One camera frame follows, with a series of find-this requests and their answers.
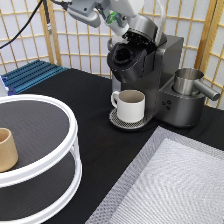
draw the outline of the mug handle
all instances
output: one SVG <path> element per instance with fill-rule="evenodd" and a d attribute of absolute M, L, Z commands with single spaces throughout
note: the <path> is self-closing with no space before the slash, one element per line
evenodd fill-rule
<path fill-rule="evenodd" d="M 112 95 L 111 95 L 111 103 L 112 103 L 112 105 L 115 107 L 115 108 L 117 108 L 117 104 L 115 103 L 115 96 L 117 96 L 117 98 L 118 98 L 118 95 L 119 95 L 120 93 L 118 92 L 118 91 L 115 91 L 115 92 L 113 92 L 112 93 Z"/>

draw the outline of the gray mat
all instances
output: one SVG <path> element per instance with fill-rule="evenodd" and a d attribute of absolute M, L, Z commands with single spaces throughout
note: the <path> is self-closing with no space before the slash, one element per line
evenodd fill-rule
<path fill-rule="evenodd" d="M 0 128 L 12 131 L 19 160 L 12 170 L 27 166 L 56 149 L 69 131 L 63 110 L 50 103 L 15 101 L 0 106 Z"/>
<path fill-rule="evenodd" d="M 176 141 L 190 148 L 197 149 L 198 151 L 212 155 L 216 158 L 224 159 L 224 153 L 218 149 L 159 127 L 133 162 L 128 166 L 126 171 L 107 194 L 96 211 L 87 220 L 86 224 L 106 224 L 109 222 L 113 213 L 117 210 L 118 206 L 121 204 L 122 200 L 165 138 Z"/>
<path fill-rule="evenodd" d="M 109 223 L 221 224 L 223 170 L 223 160 L 165 139 Z"/>

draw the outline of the black cable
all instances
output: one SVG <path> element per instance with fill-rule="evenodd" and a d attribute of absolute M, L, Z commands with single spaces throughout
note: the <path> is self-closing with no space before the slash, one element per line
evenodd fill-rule
<path fill-rule="evenodd" d="M 2 49 L 2 48 L 4 48 L 4 47 L 6 47 L 7 45 L 9 45 L 9 44 L 11 44 L 22 32 L 23 32 L 23 30 L 25 30 L 25 28 L 28 26 L 28 24 L 30 23 L 30 21 L 32 20 L 32 18 L 34 17 L 34 15 L 35 15 L 35 13 L 37 12 L 37 10 L 40 8 L 40 6 L 41 6 L 41 4 L 42 4 L 42 2 L 43 2 L 44 0 L 40 0 L 40 2 L 38 3 L 38 5 L 37 5 L 37 7 L 34 9 L 34 11 L 32 12 L 32 14 L 31 14 L 31 16 L 30 16 L 30 18 L 28 19 L 28 21 L 27 21 L 27 23 L 23 26 L 23 28 L 16 34 L 16 36 L 15 37 L 13 37 L 13 39 L 12 40 L 10 40 L 9 42 L 7 42 L 6 44 L 4 44 L 4 45 L 2 45 L 1 47 L 0 47 L 0 49 Z"/>

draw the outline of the black table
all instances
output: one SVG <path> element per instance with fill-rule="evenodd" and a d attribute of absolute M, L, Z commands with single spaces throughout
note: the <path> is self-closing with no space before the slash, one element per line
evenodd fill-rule
<path fill-rule="evenodd" d="M 158 126 L 224 150 L 224 111 L 209 107 L 204 107 L 199 124 L 191 129 L 158 121 L 136 133 L 116 129 L 109 122 L 111 86 L 109 79 L 70 69 L 24 92 L 63 101 L 78 121 L 81 184 L 71 202 L 47 224 L 85 223 Z"/>

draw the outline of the drip tray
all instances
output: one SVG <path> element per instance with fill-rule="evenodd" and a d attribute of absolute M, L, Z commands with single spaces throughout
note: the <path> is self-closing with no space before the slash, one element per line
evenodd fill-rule
<path fill-rule="evenodd" d="M 143 127 L 145 127 L 151 120 L 152 120 L 152 116 L 149 114 L 145 114 L 144 118 L 142 120 L 140 120 L 139 122 L 136 123 L 126 123 L 121 121 L 118 117 L 117 117 L 117 109 L 114 108 L 113 110 L 111 110 L 110 115 L 109 115 L 109 119 L 110 122 L 117 128 L 124 130 L 124 131 L 137 131 Z"/>

